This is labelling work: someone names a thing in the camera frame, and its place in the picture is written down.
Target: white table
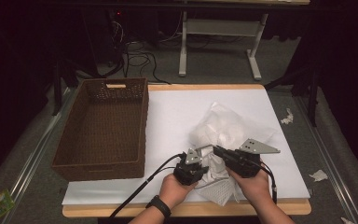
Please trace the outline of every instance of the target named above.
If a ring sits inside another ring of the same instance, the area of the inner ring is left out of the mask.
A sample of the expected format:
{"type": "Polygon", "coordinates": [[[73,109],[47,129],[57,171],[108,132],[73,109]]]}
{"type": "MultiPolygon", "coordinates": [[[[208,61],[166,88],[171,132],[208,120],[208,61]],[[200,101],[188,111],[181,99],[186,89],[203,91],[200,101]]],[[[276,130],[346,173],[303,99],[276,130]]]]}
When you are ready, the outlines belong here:
{"type": "MultiPolygon", "coordinates": [[[[149,86],[149,97],[145,178],[70,182],[62,202],[62,212],[66,217],[109,217],[163,162],[192,147],[188,134],[213,102],[277,130],[268,144],[281,153],[262,155],[262,159],[275,175],[278,205],[288,215],[310,212],[310,195],[263,86],[157,85],[149,86]]],[[[167,166],[174,166],[177,162],[172,161],[167,166]]],[[[167,170],[157,175],[117,216],[134,217],[143,211],[151,198],[158,194],[162,178],[171,172],[167,170]]],[[[250,215],[255,215],[255,210],[244,198],[239,203],[229,201],[222,207],[194,191],[184,203],[172,210],[173,217],[250,215]]]]}

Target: white paper scrap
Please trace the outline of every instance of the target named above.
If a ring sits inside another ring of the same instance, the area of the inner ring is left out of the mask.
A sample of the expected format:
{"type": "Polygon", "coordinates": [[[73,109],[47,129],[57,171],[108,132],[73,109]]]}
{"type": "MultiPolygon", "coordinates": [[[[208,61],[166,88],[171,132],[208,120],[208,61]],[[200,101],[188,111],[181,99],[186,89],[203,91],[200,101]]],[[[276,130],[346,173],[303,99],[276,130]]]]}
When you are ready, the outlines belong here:
{"type": "Polygon", "coordinates": [[[327,174],[322,170],[318,170],[315,174],[310,175],[310,177],[314,178],[316,182],[316,181],[327,179],[327,174]]]}
{"type": "Polygon", "coordinates": [[[341,220],[344,224],[354,224],[353,222],[347,220],[345,217],[342,217],[341,220]]]}
{"type": "Polygon", "coordinates": [[[281,119],[281,123],[285,123],[285,124],[289,124],[289,123],[293,123],[293,113],[289,108],[286,108],[286,111],[288,113],[287,118],[286,119],[281,119]]]}

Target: white desk frame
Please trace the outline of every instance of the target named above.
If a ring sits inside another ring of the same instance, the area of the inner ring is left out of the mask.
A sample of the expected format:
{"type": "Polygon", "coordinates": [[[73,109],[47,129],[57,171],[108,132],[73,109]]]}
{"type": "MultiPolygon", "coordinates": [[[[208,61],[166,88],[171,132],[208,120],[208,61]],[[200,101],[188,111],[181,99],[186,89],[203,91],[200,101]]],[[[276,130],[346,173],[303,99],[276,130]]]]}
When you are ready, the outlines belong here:
{"type": "Polygon", "coordinates": [[[182,47],[179,62],[179,77],[186,76],[187,66],[187,34],[193,35],[234,35],[254,37],[255,41],[252,49],[247,49],[247,57],[252,68],[255,80],[261,80],[260,70],[258,69],[255,53],[260,43],[261,35],[266,26],[268,14],[263,14],[260,21],[219,21],[219,20],[197,20],[188,19],[187,12],[183,12],[182,23],[182,47]]]}

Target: metal bracket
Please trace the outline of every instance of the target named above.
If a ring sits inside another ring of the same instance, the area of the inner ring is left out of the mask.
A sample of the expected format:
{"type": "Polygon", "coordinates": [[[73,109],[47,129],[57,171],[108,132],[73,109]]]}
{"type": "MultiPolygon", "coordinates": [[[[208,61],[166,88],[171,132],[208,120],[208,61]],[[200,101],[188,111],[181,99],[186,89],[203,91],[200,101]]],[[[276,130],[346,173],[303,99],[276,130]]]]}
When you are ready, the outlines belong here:
{"type": "Polygon", "coordinates": [[[270,147],[264,143],[256,141],[252,138],[249,138],[240,146],[241,151],[249,152],[252,154],[270,154],[270,153],[280,153],[281,151],[276,147],[270,147]]]}
{"type": "Polygon", "coordinates": [[[198,147],[196,149],[188,149],[187,156],[186,156],[186,165],[194,164],[197,162],[202,162],[202,154],[201,150],[206,147],[213,147],[213,145],[207,145],[204,147],[198,147]]]}

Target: desk leg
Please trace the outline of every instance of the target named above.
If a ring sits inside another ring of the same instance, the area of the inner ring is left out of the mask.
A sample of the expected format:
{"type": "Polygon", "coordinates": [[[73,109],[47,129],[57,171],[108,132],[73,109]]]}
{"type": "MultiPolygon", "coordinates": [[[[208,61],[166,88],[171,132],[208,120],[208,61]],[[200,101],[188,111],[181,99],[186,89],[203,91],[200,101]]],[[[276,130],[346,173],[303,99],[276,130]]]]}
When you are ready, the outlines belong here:
{"type": "Polygon", "coordinates": [[[186,76],[186,64],[187,64],[186,37],[187,37],[187,12],[184,11],[183,23],[182,23],[182,47],[180,50],[180,61],[179,61],[179,77],[186,76]]]}
{"type": "Polygon", "coordinates": [[[261,35],[264,32],[264,27],[266,26],[266,21],[268,16],[269,14],[263,14],[260,24],[258,25],[257,28],[257,33],[255,34],[254,46],[252,49],[247,50],[249,64],[251,65],[252,73],[254,75],[255,80],[261,80],[260,70],[258,69],[257,61],[255,60],[255,53],[257,51],[258,45],[260,44],[261,35]]]}

